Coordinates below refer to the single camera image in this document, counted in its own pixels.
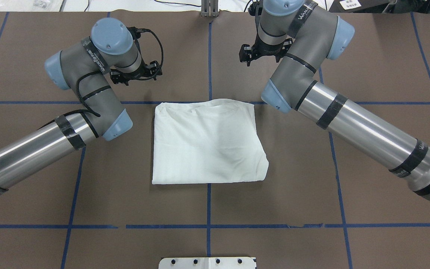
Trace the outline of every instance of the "white label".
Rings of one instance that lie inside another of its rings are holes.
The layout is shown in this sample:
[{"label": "white label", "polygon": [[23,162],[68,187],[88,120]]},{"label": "white label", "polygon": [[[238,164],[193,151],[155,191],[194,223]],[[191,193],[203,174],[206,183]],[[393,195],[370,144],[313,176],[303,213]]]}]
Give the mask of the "white label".
[{"label": "white label", "polygon": [[340,1],[339,3],[345,10],[355,9],[361,6],[358,0],[344,0]]},{"label": "white label", "polygon": [[46,9],[50,3],[51,3],[51,0],[34,0],[33,5],[35,7],[41,7],[43,9]]}]

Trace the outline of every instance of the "light blue joint cap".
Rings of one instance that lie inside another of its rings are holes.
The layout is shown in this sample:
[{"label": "light blue joint cap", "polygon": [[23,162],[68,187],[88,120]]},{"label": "light blue joint cap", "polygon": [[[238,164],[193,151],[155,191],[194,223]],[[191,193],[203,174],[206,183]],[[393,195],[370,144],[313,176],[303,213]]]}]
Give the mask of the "light blue joint cap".
[{"label": "light blue joint cap", "polygon": [[92,27],[91,39],[98,50],[110,55],[124,54],[134,43],[126,26],[114,18],[98,20]]},{"label": "light blue joint cap", "polygon": [[265,0],[263,9],[273,16],[286,16],[300,9],[304,0]]},{"label": "light blue joint cap", "polygon": [[268,80],[265,90],[261,93],[261,99],[285,114],[292,110],[271,79]]},{"label": "light blue joint cap", "polygon": [[132,120],[127,114],[127,111],[124,109],[122,113],[116,118],[116,120],[112,123],[109,129],[102,136],[106,141],[110,141],[126,131],[132,128]]},{"label": "light blue joint cap", "polygon": [[53,80],[54,84],[63,90],[70,89],[65,82],[63,69],[61,68],[61,50],[44,62],[44,69],[49,78]]},{"label": "light blue joint cap", "polygon": [[336,25],[336,33],[334,34],[333,44],[326,58],[336,60],[345,51],[345,48],[350,43],[355,35],[355,28],[345,22],[338,16],[338,24]]}]

